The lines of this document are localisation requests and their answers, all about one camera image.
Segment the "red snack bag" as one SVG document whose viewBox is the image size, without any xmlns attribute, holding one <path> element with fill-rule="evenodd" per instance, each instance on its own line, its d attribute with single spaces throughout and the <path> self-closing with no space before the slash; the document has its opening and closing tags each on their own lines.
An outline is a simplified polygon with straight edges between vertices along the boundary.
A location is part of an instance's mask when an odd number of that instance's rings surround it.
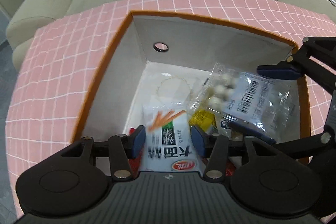
<svg viewBox="0 0 336 224">
<path fill-rule="evenodd" d="M 160 126 L 153 132 L 148 127 L 131 134 L 130 159 L 138 160 L 140 172 L 198 172 L 206 168 L 219 134 L 202 135 L 202 129 L 191 127 L 181 119 Z"/>
</svg>

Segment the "yellow white Ameri candy bag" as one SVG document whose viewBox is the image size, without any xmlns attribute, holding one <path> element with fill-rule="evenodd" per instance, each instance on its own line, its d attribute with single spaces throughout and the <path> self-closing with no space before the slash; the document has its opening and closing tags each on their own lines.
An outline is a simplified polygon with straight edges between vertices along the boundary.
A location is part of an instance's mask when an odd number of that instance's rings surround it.
<svg viewBox="0 0 336 224">
<path fill-rule="evenodd" d="M 189 120 L 190 126 L 199 126 L 206 134 L 217 134 L 217 124 L 213 113 L 200 109 L 194 112 Z"/>
</svg>

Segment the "white breadstick snack packet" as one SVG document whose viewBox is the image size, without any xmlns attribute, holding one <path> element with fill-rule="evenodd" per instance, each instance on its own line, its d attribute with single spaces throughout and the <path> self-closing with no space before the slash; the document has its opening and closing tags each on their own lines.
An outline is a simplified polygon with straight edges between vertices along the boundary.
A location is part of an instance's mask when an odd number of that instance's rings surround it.
<svg viewBox="0 0 336 224">
<path fill-rule="evenodd" d="M 145 105 L 143 118 L 146 142 L 139 170 L 203 174 L 205 165 L 192 143 L 185 105 Z"/>
</svg>

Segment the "clear bag of white balls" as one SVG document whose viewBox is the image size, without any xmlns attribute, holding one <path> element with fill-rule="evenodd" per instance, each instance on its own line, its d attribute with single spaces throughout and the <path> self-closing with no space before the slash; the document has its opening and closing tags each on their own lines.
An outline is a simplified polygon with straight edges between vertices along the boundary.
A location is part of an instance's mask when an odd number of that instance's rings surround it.
<svg viewBox="0 0 336 224">
<path fill-rule="evenodd" d="M 190 112 L 205 109 L 215 118 L 254 127 L 279 142 L 295 105 L 291 86 L 255 73 L 215 63 L 205 84 L 190 103 Z"/>
</svg>

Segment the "white beige snack bag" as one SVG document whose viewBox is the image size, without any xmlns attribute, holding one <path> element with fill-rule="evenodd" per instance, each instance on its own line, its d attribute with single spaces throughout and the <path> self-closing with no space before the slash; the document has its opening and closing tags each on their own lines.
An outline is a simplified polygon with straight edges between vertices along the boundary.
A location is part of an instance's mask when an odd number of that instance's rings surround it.
<svg viewBox="0 0 336 224">
<path fill-rule="evenodd" d="M 209 126 L 206 133 L 214 136 L 223 135 L 233 141 L 242 141 L 243 135 L 230 128 L 228 125 L 229 122 L 230 121 L 228 119 L 216 117 L 215 122 Z"/>
</svg>

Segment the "orange cardboard box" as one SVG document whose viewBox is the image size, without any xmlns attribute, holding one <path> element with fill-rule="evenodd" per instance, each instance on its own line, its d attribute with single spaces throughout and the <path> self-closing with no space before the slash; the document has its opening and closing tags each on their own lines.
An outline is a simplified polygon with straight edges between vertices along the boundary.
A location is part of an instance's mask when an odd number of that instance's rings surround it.
<svg viewBox="0 0 336 224">
<path fill-rule="evenodd" d="M 142 107 L 190 102 L 220 62 L 245 72 L 298 50 L 258 28 L 172 12 L 131 12 L 94 73 L 72 139 L 105 141 L 144 123 Z"/>
</svg>

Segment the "pink checkered tablecloth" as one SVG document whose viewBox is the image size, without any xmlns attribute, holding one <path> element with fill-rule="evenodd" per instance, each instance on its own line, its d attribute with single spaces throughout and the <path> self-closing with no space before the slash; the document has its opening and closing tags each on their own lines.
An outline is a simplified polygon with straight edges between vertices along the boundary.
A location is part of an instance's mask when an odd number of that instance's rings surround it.
<svg viewBox="0 0 336 224">
<path fill-rule="evenodd" d="M 272 0 L 122 0 L 58 19 L 37 30 L 11 99 L 6 143 L 12 182 L 70 142 L 108 43 L 137 11 L 246 24 L 296 43 L 308 35 L 335 35 L 328 16 Z"/>
</svg>

